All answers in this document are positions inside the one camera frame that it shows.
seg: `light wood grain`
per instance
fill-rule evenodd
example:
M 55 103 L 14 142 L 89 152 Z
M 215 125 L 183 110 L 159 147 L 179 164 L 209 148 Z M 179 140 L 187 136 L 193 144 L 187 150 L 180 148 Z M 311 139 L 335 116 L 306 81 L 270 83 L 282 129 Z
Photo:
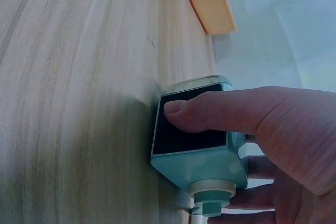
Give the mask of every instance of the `light wood grain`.
M 0 0 L 0 223 L 182 223 L 162 89 L 214 73 L 188 0 Z

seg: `white wall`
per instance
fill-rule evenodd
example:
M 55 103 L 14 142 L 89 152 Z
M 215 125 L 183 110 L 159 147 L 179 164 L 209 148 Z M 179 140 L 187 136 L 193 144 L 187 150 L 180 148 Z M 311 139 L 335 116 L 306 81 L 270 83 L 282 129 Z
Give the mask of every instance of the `white wall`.
M 238 33 L 215 36 L 213 43 L 217 71 L 235 88 L 336 91 L 336 0 L 229 2 Z M 248 151 L 260 154 L 255 146 Z M 249 187 L 264 182 L 252 181 Z

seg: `blue object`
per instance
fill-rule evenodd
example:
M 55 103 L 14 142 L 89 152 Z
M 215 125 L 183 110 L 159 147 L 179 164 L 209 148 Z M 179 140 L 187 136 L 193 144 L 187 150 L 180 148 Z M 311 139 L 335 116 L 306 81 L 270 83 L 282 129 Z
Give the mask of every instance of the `blue object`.
M 236 188 L 247 187 L 245 134 L 208 130 L 191 134 L 170 124 L 164 105 L 189 100 L 206 91 L 232 90 L 222 76 L 208 76 L 168 87 L 159 101 L 151 152 L 151 165 L 195 199 L 192 214 L 212 217 L 229 205 Z

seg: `orange object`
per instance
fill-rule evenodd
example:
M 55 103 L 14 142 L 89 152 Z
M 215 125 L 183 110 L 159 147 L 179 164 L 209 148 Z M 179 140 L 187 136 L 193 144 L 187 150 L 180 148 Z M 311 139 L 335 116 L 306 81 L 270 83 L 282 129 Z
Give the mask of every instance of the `orange object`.
M 207 34 L 225 34 L 237 30 L 228 0 L 190 2 Z

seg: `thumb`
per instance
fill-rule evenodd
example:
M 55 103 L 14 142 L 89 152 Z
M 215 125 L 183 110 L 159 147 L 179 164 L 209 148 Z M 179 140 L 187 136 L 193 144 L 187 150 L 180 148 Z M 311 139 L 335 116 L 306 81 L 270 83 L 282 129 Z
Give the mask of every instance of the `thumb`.
M 281 102 L 280 95 L 266 89 L 206 92 L 188 101 L 165 104 L 167 120 L 182 131 L 236 131 L 254 134 L 263 120 L 269 101 L 271 109 Z

